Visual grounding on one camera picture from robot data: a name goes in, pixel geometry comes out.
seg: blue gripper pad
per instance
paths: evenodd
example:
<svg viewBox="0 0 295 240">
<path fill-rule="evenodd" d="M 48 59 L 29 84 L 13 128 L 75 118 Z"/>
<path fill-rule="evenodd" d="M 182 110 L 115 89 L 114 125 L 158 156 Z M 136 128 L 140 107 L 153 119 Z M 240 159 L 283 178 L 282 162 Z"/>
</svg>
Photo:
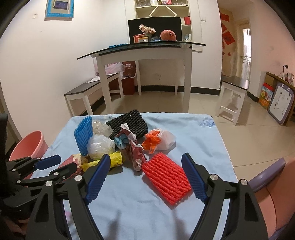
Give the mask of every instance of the blue gripper pad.
<svg viewBox="0 0 295 240">
<path fill-rule="evenodd" d="M 111 158 L 109 155 L 105 154 L 98 163 L 98 167 L 90 179 L 86 187 L 86 196 L 84 198 L 86 204 L 91 203 L 92 200 L 97 198 L 99 191 L 106 179 L 106 176 L 111 167 Z"/>
<path fill-rule="evenodd" d="M 54 155 L 52 157 L 41 159 L 34 165 L 36 169 L 44 170 L 44 169 L 53 167 L 55 165 L 58 165 L 60 164 L 60 162 L 61 162 L 61 157 L 59 155 Z"/>
<path fill-rule="evenodd" d="M 82 156 L 86 156 L 87 151 L 87 144 L 89 138 L 93 136 L 93 129 L 92 129 L 92 117 L 88 116 L 84 118 L 74 131 L 74 136 L 79 148 L 79 151 Z"/>
<path fill-rule="evenodd" d="M 206 184 L 204 183 L 194 164 L 195 163 L 192 163 L 186 154 L 182 155 L 181 165 L 187 179 L 189 180 L 189 183 L 191 184 L 194 194 L 196 198 L 200 199 L 203 203 L 206 203 L 208 200 Z"/>
</svg>

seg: purple chair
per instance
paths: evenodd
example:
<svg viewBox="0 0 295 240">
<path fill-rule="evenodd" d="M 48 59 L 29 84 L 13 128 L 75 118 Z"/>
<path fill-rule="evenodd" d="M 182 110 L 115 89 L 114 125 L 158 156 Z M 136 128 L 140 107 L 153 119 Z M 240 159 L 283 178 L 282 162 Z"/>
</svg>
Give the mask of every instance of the purple chair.
<svg viewBox="0 0 295 240">
<path fill-rule="evenodd" d="M 249 181 L 270 240 L 295 239 L 295 159 L 283 158 Z"/>
</svg>

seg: pink chair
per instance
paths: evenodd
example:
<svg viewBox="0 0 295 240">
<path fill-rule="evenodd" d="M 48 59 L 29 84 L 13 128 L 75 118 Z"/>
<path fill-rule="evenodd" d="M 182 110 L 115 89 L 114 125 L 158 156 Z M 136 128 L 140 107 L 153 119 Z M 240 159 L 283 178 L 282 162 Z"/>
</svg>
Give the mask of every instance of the pink chair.
<svg viewBox="0 0 295 240">
<path fill-rule="evenodd" d="M 281 158 L 249 181 L 270 240 L 295 239 L 295 159 Z"/>
<path fill-rule="evenodd" d="M 40 131 L 34 131 L 24 137 L 12 151 L 9 161 L 31 156 L 32 158 L 42 158 L 47 151 L 48 145 Z"/>
</svg>

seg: table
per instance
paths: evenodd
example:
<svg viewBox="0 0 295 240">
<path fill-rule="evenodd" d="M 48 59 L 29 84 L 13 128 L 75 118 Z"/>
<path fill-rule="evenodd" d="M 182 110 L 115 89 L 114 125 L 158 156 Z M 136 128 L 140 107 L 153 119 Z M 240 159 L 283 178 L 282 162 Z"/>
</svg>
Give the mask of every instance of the table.
<svg viewBox="0 0 295 240">
<path fill-rule="evenodd" d="M 115 80 L 116 78 L 118 79 L 118 82 L 119 82 L 119 90 L 112 90 L 112 91 L 109 91 L 109 93 L 120 93 L 120 96 L 122 98 L 124 97 L 124 93 L 123 93 L 123 87 L 122 87 L 122 77 L 120 73 L 107 76 L 107 84 L 109 84 L 109 82 Z M 75 116 L 75 113 L 71 104 L 71 100 L 74 100 L 74 99 L 83 99 L 88 115 L 93 115 L 88 96 L 100 88 L 101 88 L 101 81 L 95 81 L 90 83 L 85 82 L 81 84 L 80 86 L 77 86 L 73 90 L 67 92 L 65 94 L 65 98 L 69 104 L 72 116 Z"/>
<path fill-rule="evenodd" d="M 108 121 L 119 114 L 93 116 Z M 237 182 L 230 157 L 211 116 L 189 113 L 142 113 L 148 130 L 162 128 L 176 136 L 176 144 L 169 151 L 162 151 L 181 166 L 181 156 L 188 152 L 197 164 L 204 165 L 209 173 L 218 174 L 225 181 Z M 84 116 L 72 117 L 49 147 L 45 157 L 59 154 L 62 162 L 79 153 L 74 130 Z M 47 176 L 57 166 L 37 170 L 33 177 Z M 64 201 L 68 224 L 73 240 L 78 239 Z M 221 239 L 227 218 L 229 200 L 224 201 L 215 240 Z M 97 199 L 88 205 L 93 219 L 105 240 L 188 240 L 204 204 L 190 192 L 176 206 L 165 203 L 144 173 L 135 172 L 126 161 L 112 170 Z"/>
<path fill-rule="evenodd" d="M 103 49 L 97 52 L 93 52 L 78 59 L 92 56 L 96 58 L 97 67 L 100 75 L 102 92 L 104 95 L 104 101 L 106 104 L 106 110 L 108 114 L 114 114 L 112 107 L 112 100 L 107 84 L 107 78 L 105 73 L 105 65 L 124 62 L 124 61 L 138 61 L 142 59 L 182 59 L 184 60 L 184 97 L 183 97 L 183 112 L 189 111 L 189 98 L 191 92 L 191 59 L 192 59 L 192 45 L 205 46 L 202 43 L 193 43 L 188 41 L 156 41 L 156 42 L 144 42 L 144 43 L 131 43 L 122 46 Z M 137 64 L 137 82 L 140 89 L 140 74 Z"/>
<path fill-rule="evenodd" d="M 227 113 L 232 114 L 235 117 L 233 120 L 233 124 L 237 125 L 243 107 L 244 99 L 248 92 L 250 81 L 237 76 L 232 76 L 222 79 L 221 82 L 221 91 L 216 106 L 216 116 L 219 116 L 221 111 L 226 111 Z M 225 88 L 232 91 L 230 95 L 231 99 L 233 95 L 236 95 L 238 97 L 238 106 L 236 112 L 221 105 Z"/>
</svg>

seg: pomegranate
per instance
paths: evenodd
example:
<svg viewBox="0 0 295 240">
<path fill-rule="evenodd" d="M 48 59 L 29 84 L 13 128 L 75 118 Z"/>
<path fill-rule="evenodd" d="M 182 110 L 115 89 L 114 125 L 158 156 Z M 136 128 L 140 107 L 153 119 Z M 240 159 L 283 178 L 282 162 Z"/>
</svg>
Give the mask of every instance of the pomegranate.
<svg viewBox="0 0 295 240">
<path fill-rule="evenodd" d="M 164 30 L 163 32 L 161 32 L 161 40 L 176 41 L 176 35 L 171 30 Z"/>
</svg>

